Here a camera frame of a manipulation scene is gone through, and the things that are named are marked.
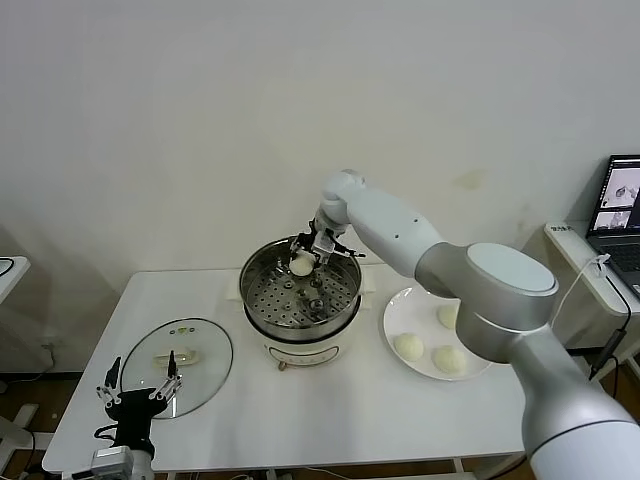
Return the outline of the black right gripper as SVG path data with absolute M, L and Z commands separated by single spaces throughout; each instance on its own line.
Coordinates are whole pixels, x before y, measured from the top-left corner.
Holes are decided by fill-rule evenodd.
M 309 253 L 314 253 L 316 258 L 316 262 L 314 264 L 315 270 L 320 270 L 325 268 L 332 254 L 327 252 L 317 252 L 317 239 L 318 232 L 315 230 L 311 230 L 310 232 L 301 232 L 299 233 L 292 241 L 290 245 L 290 257 L 296 258 L 298 253 L 301 250 L 304 250 Z

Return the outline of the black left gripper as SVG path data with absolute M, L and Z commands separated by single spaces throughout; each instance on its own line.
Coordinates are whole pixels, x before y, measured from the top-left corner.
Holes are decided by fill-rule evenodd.
M 175 353 L 170 351 L 166 378 L 155 391 L 153 388 L 146 388 L 119 394 L 120 367 L 121 357 L 118 356 L 106 372 L 103 384 L 96 387 L 107 416 L 116 422 L 112 446 L 126 446 L 132 451 L 154 453 L 155 447 L 150 440 L 152 420 L 167 408 L 167 400 L 181 387 Z

